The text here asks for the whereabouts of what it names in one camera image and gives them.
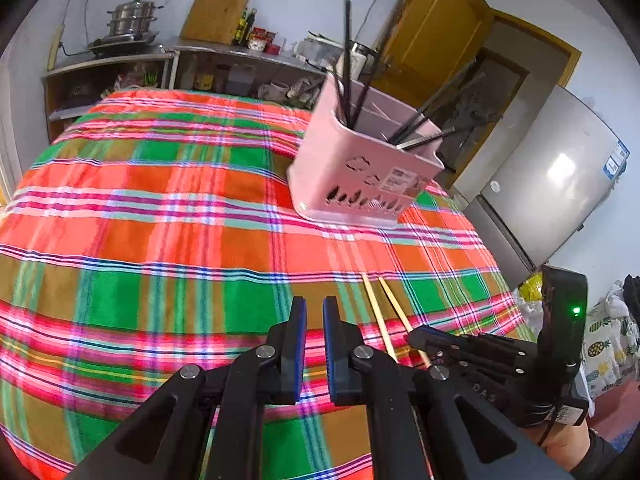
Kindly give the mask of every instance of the bolt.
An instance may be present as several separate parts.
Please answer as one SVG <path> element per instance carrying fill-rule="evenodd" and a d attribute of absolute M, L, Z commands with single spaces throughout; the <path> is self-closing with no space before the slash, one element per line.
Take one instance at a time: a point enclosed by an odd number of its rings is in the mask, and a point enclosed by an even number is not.
<path fill-rule="evenodd" d="M 373 348 L 367 345 L 356 346 L 353 349 L 353 355 L 358 359 L 371 359 L 373 357 Z"/>
<path fill-rule="evenodd" d="M 449 379 L 449 369 L 443 365 L 433 365 L 429 368 L 429 375 L 437 381 Z"/>
<path fill-rule="evenodd" d="M 180 368 L 180 377 L 183 379 L 193 379 L 200 373 L 200 367 L 198 365 L 184 365 Z"/>
<path fill-rule="evenodd" d="M 255 349 L 255 354 L 260 359 L 268 359 L 276 355 L 276 349 L 271 345 L 260 345 Z"/>

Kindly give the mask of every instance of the wooden door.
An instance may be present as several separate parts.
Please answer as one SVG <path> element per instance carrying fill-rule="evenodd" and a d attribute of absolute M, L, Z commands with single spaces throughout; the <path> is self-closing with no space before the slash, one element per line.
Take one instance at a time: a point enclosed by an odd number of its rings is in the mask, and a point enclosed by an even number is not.
<path fill-rule="evenodd" d="M 390 38 L 373 86 L 412 106 L 476 55 L 494 12 L 485 0 L 413 0 Z"/>

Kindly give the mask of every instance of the pink utensil holder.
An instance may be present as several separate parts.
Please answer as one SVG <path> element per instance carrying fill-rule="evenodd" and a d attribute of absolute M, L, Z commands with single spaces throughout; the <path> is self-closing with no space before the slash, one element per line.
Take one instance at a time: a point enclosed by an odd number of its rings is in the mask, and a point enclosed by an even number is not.
<path fill-rule="evenodd" d="M 353 82 L 356 101 L 362 84 Z M 296 212 L 308 220 L 376 228 L 394 228 L 398 217 L 444 169 L 436 156 L 441 139 L 407 153 L 385 142 L 414 108 L 370 89 L 350 130 L 338 121 L 334 77 L 328 73 L 305 137 L 287 170 Z M 414 136 L 440 129 L 431 121 Z"/>

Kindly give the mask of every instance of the cutting board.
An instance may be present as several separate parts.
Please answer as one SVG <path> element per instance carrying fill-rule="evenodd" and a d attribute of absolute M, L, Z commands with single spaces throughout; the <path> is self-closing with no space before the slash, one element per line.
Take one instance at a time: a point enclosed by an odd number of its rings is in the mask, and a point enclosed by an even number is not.
<path fill-rule="evenodd" d="M 185 40 L 231 44 L 249 0 L 195 0 L 182 26 Z"/>

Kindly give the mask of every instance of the silver refrigerator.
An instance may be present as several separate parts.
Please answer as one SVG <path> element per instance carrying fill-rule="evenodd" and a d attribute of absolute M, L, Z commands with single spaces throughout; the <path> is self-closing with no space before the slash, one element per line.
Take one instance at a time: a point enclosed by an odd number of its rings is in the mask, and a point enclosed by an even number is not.
<path fill-rule="evenodd" d="M 520 144 L 464 211 L 512 290 L 581 227 L 628 154 L 579 99 L 553 89 Z"/>

